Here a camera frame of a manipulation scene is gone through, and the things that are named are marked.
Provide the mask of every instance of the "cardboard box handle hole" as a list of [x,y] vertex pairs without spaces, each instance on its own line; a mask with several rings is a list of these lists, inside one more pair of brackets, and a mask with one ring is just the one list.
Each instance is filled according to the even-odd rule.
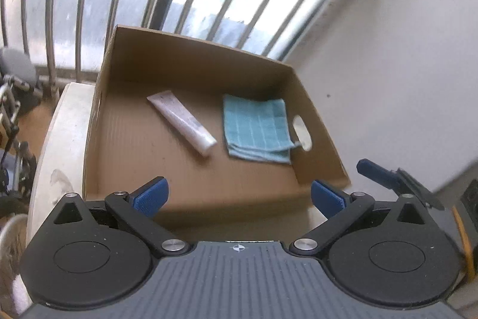
[[297,134],[300,144],[302,145],[302,149],[308,152],[312,149],[312,138],[310,137],[309,130],[307,130],[307,126],[300,115],[294,117],[292,120],[292,126]]

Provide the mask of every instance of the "circular cover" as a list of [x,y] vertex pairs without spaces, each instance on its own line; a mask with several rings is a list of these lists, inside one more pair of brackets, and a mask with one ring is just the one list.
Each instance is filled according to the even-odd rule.
[[446,236],[413,223],[345,235],[332,245],[328,261],[340,286],[385,306],[432,302],[450,290],[459,272],[458,257]]
[[22,275],[28,275],[24,282],[35,301],[62,308],[91,308],[120,298],[151,268],[143,241],[106,226],[93,231],[72,228],[69,234],[42,243],[35,256],[24,256]]

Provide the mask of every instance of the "metal screw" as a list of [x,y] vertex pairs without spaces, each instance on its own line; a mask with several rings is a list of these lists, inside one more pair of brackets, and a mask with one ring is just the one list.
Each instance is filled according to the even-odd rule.
[[167,239],[161,244],[161,247],[166,251],[180,251],[186,247],[186,242],[180,239]]
[[294,242],[294,246],[299,250],[313,250],[317,247],[317,242],[310,238],[300,238]]

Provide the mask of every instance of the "gray base plate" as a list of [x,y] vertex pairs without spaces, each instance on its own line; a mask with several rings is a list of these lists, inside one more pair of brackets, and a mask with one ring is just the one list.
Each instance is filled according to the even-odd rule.
[[394,310],[355,300],[329,280],[315,259],[286,253],[278,242],[199,242],[162,259],[144,286],[89,311],[31,307],[24,319],[386,319],[460,318],[445,303]]

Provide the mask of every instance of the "blue clip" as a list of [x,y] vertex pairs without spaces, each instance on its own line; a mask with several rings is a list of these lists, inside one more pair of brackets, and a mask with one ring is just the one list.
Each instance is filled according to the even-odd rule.
[[393,191],[400,190],[400,177],[395,172],[388,171],[368,159],[362,159],[357,163],[357,172],[382,187]]
[[342,191],[329,188],[318,180],[312,182],[310,188],[312,203],[327,219],[333,217],[347,206],[345,198],[339,195],[339,192],[348,196]]
[[169,185],[164,177],[156,177],[130,194],[129,203],[139,212],[152,218],[169,197]]

